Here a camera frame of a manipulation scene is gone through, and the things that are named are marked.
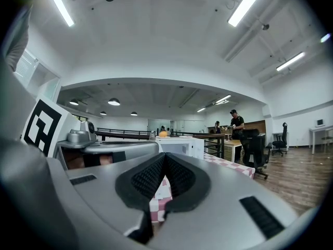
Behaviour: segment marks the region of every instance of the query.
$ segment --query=orange object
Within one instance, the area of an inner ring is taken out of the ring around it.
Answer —
[[[160,132],[160,137],[167,137],[168,133],[166,131],[161,131]]]

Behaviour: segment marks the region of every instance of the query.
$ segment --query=wooden desk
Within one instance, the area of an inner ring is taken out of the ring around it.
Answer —
[[[224,146],[232,148],[231,162],[235,162],[235,148],[241,146],[240,140],[231,140],[231,141],[224,140]]]

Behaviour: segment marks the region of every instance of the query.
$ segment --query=person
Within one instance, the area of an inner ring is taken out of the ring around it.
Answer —
[[[233,140],[239,140],[242,130],[244,129],[244,119],[241,117],[235,109],[230,111],[230,114],[233,116],[231,119],[231,126],[233,126]],[[235,148],[235,163],[239,163],[240,161],[240,152],[241,146],[237,146]]]
[[[215,122],[215,131],[217,134],[221,134],[220,122]]]

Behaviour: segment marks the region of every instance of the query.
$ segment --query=black vent grille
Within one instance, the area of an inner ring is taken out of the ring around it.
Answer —
[[[92,180],[95,180],[95,179],[97,179],[97,178],[94,175],[86,175],[86,176],[83,176],[83,177],[71,179],[70,182],[73,185],[77,185],[77,184],[84,183],[84,182],[87,182],[87,181],[92,181]]]
[[[164,156],[161,156],[156,162],[134,175],[131,179],[133,186],[149,200],[154,197],[164,178],[163,163]]]
[[[254,196],[239,201],[267,239],[284,229],[281,223]]]
[[[192,171],[167,156],[168,168],[165,172],[170,182],[172,197],[175,198],[187,192],[196,180]]]

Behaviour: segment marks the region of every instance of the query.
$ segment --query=man in black shirt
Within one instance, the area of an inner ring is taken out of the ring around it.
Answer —
[[[233,139],[239,140],[240,134],[244,129],[244,119],[241,117],[235,109],[230,111],[230,114],[233,116],[231,119],[231,126],[233,126]],[[241,146],[235,148],[235,163],[239,163],[240,160]]]

